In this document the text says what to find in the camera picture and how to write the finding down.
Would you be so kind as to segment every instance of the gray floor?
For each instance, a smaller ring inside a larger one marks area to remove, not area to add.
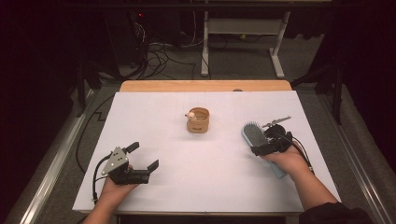
[[[321,37],[310,40],[297,37],[283,41],[279,59],[286,80],[294,80],[307,72],[320,41]],[[229,39],[225,49],[214,49],[224,47],[225,42],[222,37],[210,37],[212,47],[209,54],[210,77],[212,79],[276,79],[268,54],[268,48],[274,43],[273,36],[262,37],[252,43]],[[151,50],[156,49],[161,49],[161,46],[151,47]],[[202,53],[200,46],[182,49],[166,46],[165,49],[169,58],[188,64],[168,61],[162,74],[150,79],[209,79],[200,76]],[[163,53],[157,52],[157,54],[164,59],[167,58]],[[149,54],[148,57],[153,58],[150,60],[153,66],[160,62],[154,54]],[[123,73],[127,73],[128,70],[130,69],[127,66],[122,67]],[[86,168],[105,123],[98,119],[97,114],[93,115],[89,122],[88,117],[105,99],[118,91],[119,87],[120,83],[106,82],[101,90],[90,97],[92,104],[87,108],[87,118],[79,129],[63,169],[57,176],[53,190],[35,223],[78,223],[85,216],[71,210],[83,178],[75,158],[78,139],[81,139],[78,157],[82,166]],[[296,90],[343,203],[351,208],[360,207],[366,210],[375,223],[391,223],[392,220],[396,220],[396,216],[391,214],[396,210],[396,177],[368,133],[347,88],[344,87],[341,108],[343,125],[338,126],[329,115],[330,95],[316,95],[314,87],[315,84],[304,84]],[[111,99],[97,109],[97,112],[102,112],[102,118],[106,117],[110,106]],[[70,125],[74,120],[75,113],[72,113],[36,170],[31,183],[9,214],[6,223],[21,222],[53,158],[59,152],[61,143],[68,136]],[[296,222],[296,217],[288,218],[288,223]]]

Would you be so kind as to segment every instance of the forearm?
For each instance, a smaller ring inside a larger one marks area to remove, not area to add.
[[[116,205],[111,205],[99,200],[85,219],[84,224],[109,224],[111,216],[116,209]]]
[[[309,169],[290,174],[297,188],[304,210],[324,203],[337,203],[337,199]]]

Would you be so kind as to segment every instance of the small wooden container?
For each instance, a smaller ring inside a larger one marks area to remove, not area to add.
[[[209,128],[209,111],[202,107],[195,107],[190,110],[195,114],[195,119],[187,121],[187,130],[190,133],[206,133]]]

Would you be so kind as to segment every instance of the wrist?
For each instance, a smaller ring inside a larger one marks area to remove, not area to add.
[[[84,224],[107,224],[110,223],[111,216],[116,211],[117,206],[107,204],[99,200],[92,209]]]
[[[107,197],[107,195],[101,195],[95,207],[98,207],[104,212],[113,213],[117,210],[121,202],[121,200],[114,200],[114,197]]]
[[[290,178],[295,182],[302,177],[314,175],[308,166],[300,167],[299,169],[289,172]]]

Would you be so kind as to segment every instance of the human arm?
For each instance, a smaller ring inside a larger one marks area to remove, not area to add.
[[[95,207],[84,220],[84,224],[108,224],[111,216],[125,197],[138,185],[116,185],[106,178],[102,193]]]
[[[303,157],[294,146],[289,147],[283,153],[272,153],[261,157],[275,162],[290,175],[305,211],[325,203],[337,203],[335,197],[309,170]]]

